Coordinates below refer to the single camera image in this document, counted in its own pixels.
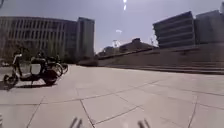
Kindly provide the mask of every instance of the wall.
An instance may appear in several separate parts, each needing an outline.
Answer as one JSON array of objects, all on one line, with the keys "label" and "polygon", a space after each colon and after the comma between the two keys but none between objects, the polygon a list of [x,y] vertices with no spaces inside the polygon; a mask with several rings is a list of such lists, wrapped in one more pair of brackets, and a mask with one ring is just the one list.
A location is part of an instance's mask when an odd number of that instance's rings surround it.
[{"label": "wall", "polygon": [[99,66],[224,67],[224,43],[158,49],[99,60]]}]

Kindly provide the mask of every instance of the paved ground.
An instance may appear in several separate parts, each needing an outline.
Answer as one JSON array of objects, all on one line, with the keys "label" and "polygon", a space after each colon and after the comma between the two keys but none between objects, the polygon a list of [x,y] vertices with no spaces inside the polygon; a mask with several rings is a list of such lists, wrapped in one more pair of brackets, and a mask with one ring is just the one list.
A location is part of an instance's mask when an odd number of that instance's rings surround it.
[{"label": "paved ground", "polygon": [[223,128],[224,76],[70,66],[57,85],[0,91],[4,128]]}]

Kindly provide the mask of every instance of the building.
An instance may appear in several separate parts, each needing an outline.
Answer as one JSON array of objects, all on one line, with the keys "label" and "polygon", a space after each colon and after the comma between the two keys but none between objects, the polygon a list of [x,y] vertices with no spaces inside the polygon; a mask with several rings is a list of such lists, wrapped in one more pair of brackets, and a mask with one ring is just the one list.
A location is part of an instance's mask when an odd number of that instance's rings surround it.
[{"label": "building", "polygon": [[141,42],[140,38],[135,38],[131,43],[121,45],[119,47],[120,53],[133,52],[153,48],[154,46]]},{"label": "building", "polygon": [[224,2],[222,2],[221,7],[220,7],[220,12],[224,14]]},{"label": "building", "polygon": [[76,55],[78,60],[94,57],[94,20],[79,18],[77,25]]},{"label": "building", "polygon": [[99,57],[103,57],[103,56],[113,56],[113,55],[117,55],[117,54],[119,54],[119,48],[107,46],[101,52],[99,52],[97,55]]},{"label": "building", "polygon": [[48,56],[75,61],[78,55],[94,56],[93,42],[93,20],[0,17],[0,53],[5,57],[25,47],[32,56],[41,50]]},{"label": "building", "polygon": [[199,43],[224,42],[224,14],[218,10],[196,16],[196,35]]},{"label": "building", "polygon": [[153,24],[160,48],[195,44],[194,18],[186,12]]}]

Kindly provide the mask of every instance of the sky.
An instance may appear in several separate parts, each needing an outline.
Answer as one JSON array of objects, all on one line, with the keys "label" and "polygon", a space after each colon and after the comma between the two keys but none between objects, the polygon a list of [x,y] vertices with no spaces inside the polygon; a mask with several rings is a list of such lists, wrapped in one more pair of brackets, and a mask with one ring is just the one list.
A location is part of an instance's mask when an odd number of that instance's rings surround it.
[{"label": "sky", "polygon": [[66,20],[95,20],[96,52],[133,38],[151,43],[152,24],[192,11],[193,15],[220,9],[222,0],[5,0],[0,16],[35,16]]}]

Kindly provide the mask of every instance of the electric scooter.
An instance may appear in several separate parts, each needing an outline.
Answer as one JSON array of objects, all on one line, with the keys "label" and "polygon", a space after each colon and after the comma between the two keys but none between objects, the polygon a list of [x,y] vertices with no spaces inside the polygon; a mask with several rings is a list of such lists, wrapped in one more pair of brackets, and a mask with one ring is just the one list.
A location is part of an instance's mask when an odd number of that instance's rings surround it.
[{"label": "electric scooter", "polygon": [[57,56],[56,58],[48,57],[47,60],[50,61],[51,63],[56,63],[60,65],[60,68],[62,69],[61,75],[68,72],[68,64],[61,63],[59,56]]},{"label": "electric scooter", "polygon": [[42,79],[47,85],[53,85],[57,79],[57,73],[47,66],[46,60],[42,58],[31,59],[30,72],[23,74],[20,68],[20,58],[22,54],[16,54],[12,63],[11,76],[5,75],[3,78],[4,84],[8,89],[13,88],[18,81],[31,81],[31,86],[34,81]]},{"label": "electric scooter", "polygon": [[38,58],[42,58],[46,60],[47,66],[51,69],[53,69],[54,71],[56,71],[58,77],[61,77],[63,74],[63,67],[61,66],[61,64],[55,62],[55,59],[52,57],[46,57],[44,55],[44,52],[39,52],[38,53]]}]

